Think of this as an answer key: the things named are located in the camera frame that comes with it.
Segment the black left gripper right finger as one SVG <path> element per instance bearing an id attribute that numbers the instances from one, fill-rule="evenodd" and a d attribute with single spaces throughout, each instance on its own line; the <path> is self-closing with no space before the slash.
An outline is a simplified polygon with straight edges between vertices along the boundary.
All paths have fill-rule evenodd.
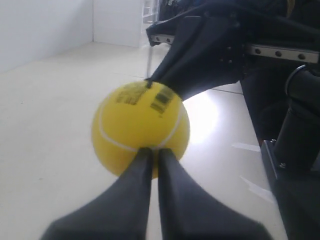
<path id="1" fill-rule="evenodd" d="M 158 199 L 164 240 L 270 240 L 265 227 L 222 204 L 181 166 L 171 149 L 158 153 Z"/>

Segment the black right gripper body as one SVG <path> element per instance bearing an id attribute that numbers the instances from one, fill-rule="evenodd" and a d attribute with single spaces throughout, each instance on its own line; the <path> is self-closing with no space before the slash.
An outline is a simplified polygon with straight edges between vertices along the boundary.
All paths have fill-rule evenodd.
<path id="1" fill-rule="evenodd" d="M 156 35 L 174 36 L 184 17 L 217 17 L 236 20 L 243 30 L 244 66 L 239 81 L 259 142 L 276 138 L 288 101 L 284 87 L 289 75 L 301 63 L 300 59 L 281 60 L 252 55 L 254 45 L 269 47 L 320 50 L 320 32 L 314 27 L 283 16 L 289 6 L 286 0 L 208 0 L 169 19 L 147 28 L 149 39 Z"/>

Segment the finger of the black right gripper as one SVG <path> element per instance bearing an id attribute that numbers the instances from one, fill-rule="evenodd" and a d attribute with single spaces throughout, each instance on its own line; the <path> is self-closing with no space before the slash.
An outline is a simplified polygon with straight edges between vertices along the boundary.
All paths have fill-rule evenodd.
<path id="1" fill-rule="evenodd" d="M 237 20 L 186 16 L 179 21 L 170 49 L 151 80 L 167 86 L 170 80 L 191 76 L 241 78 L 244 55 L 244 31 Z"/>
<path id="2" fill-rule="evenodd" d="M 234 75 L 191 76 L 169 80 L 167 86 L 172 89 L 183 101 L 185 101 L 209 89 L 235 84 L 239 80 L 240 77 Z"/>

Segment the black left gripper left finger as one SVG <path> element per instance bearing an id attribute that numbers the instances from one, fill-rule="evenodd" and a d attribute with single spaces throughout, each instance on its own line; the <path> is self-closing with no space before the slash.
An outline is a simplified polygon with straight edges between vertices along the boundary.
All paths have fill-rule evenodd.
<path id="1" fill-rule="evenodd" d="M 144 240 L 153 173 L 153 152 L 138 150 L 105 192 L 50 224 L 43 240 Z"/>

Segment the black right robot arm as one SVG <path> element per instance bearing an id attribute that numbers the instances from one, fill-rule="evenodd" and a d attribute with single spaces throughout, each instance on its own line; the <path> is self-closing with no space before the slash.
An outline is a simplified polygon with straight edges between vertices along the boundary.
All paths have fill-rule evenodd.
<path id="1" fill-rule="evenodd" d="M 289 104 L 279 135 L 261 156 L 290 240 L 320 237 L 320 3 L 317 0 L 211 0 L 156 22 L 151 46 L 170 50 L 150 78 L 186 100 L 243 80 L 255 70 L 286 67 Z M 269 240 L 261 223 L 206 193 L 175 161 L 159 153 L 159 206 L 165 240 Z"/>

